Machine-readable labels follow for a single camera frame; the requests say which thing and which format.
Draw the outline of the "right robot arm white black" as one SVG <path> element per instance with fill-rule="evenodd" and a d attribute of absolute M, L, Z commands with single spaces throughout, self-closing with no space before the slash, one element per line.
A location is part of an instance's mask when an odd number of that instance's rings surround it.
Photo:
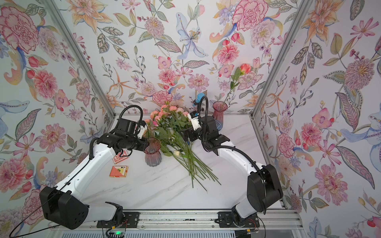
<path fill-rule="evenodd" d="M 272 165 L 258 164 L 242 150 L 238 149 L 228 137 L 219 133 L 212 116 L 201 117 L 189 114 L 191 126 L 182 131 L 186 141 L 200 140 L 207 152 L 227 160 L 235 168 L 247 176 L 246 197 L 232 208 L 228 218 L 236 225 L 241 225 L 257 213 L 265 213 L 267 209 L 283 198 L 283 190 Z"/>

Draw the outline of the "smoky pink glass vase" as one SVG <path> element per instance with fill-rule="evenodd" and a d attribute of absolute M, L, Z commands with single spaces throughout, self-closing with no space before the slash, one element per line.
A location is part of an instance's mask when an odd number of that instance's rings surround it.
<path fill-rule="evenodd" d="M 160 141 L 155 138 L 148 138 L 146 140 L 145 162 L 150 167 L 156 167 L 162 162 L 162 156 L 160 153 L 161 145 Z"/>

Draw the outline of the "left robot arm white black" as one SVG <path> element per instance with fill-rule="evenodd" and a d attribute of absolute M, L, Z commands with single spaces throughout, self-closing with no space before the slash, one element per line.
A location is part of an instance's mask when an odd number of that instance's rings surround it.
<path fill-rule="evenodd" d="M 85 204 L 82 197 L 91 182 L 116 155 L 124 150 L 144 151 L 146 122 L 120 119 L 113 130 L 91 140 L 88 156 L 55 187 L 39 194 L 44 218 L 74 230 L 83 223 L 105 221 L 121 225 L 126 216 L 123 207 L 113 202 Z"/>

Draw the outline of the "single red pink rose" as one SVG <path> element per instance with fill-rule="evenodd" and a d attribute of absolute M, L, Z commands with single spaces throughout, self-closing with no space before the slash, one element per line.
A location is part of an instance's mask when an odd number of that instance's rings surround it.
<path fill-rule="evenodd" d="M 234 74 L 232 74 L 230 76 L 231 80 L 230 80 L 230 91 L 229 93 L 227 94 L 225 100 L 224 100 L 224 103 L 226 103 L 228 101 L 228 98 L 230 98 L 230 95 L 236 90 L 236 88 L 239 86 L 239 80 L 240 80 L 240 77 L 247 74 L 248 72 L 251 71 L 251 65 L 248 64 L 248 63 L 244 63 L 242 65 L 240 65 L 239 67 L 236 68 Z"/>

